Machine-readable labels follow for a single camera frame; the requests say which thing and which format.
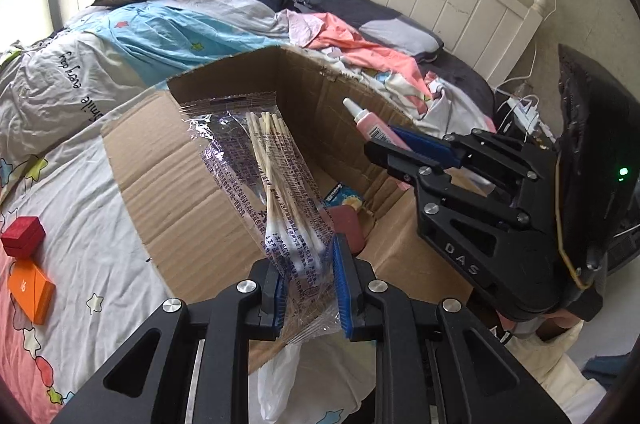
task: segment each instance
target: silver bolt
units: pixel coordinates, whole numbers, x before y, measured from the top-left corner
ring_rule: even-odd
[[[436,203],[428,203],[424,206],[425,214],[436,214],[439,210],[440,208]]]
[[[255,287],[255,281],[244,279],[238,283],[238,286],[236,288],[238,289],[238,292],[241,292],[242,294],[248,294],[249,292],[253,292],[255,290]]]
[[[381,293],[385,292],[388,288],[389,285],[387,285],[382,279],[374,279],[369,282],[369,290],[371,292]]]
[[[170,298],[167,299],[164,303],[162,303],[162,310],[168,313],[177,312],[182,308],[182,301],[178,298]]]
[[[447,298],[442,302],[442,308],[444,308],[447,312],[455,314],[456,312],[460,312],[462,305],[457,299]]]

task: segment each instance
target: cotton swab package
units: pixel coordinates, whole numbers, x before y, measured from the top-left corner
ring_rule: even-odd
[[[201,100],[182,110],[220,189],[289,281],[288,316],[305,327],[334,295],[333,230],[275,94]]]

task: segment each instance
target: bed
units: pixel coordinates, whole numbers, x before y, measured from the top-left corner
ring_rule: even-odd
[[[513,69],[548,3],[371,1],[398,10],[439,36],[444,43],[439,57],[457,61],[453,74],[456,68],[472,69],[493,87]],[[124,339],[171,297],[149,263],[113,180],[101,127],[164,87],[173,74],[226,55],[292,42],[286,14],[275,12],[257,0],[153,0],[119,9],[90,7],[50,38],[33,46],[15,45],[2,54],[0,123],[7,128],[0,134],[0,151],[18,156],[0,153],[0,232],[17,216],[39,216],[47,239],[38,262],[57,285],[47,323],[34,326],[6,290],[12,260],[2,253],[0,377],[35,423],[48,424]],[[163,39],[188,43],[181,51],[169,50]],[[309,56],[328,57],[318,50]],[[405,100],[402,86],[394,89],[388,80],[358,71],[340,58],[332,64],[365,81],[428,133],[491,128],[486,119],[491,112],[476,104],[472,89],[480,87],[478,83],[465,92],[464,86],[442,82],[445,93],[420,112]],[[372,350],[361,348],[345,359],[336,352],[338,344],[320,340],[313,346],[332,357],[327,363],[351,360],[360,377],[372,378],[362,358],[370,358]],[[314,353],[303,357],[313,361]],[[251,382],[254,386],[257,379]],[[280,422],[337,424],[370,388],[369,380],[358,384],[352,376],[343,390],[351,393],[349,401],[340,406],[318,399],[312,405],[319,412],[316,420],[308,410],[303,412],[305,404],[291,404]],[[302,390],[300,383],[296,390]],[[256,411],[252,422],[264,422]]]

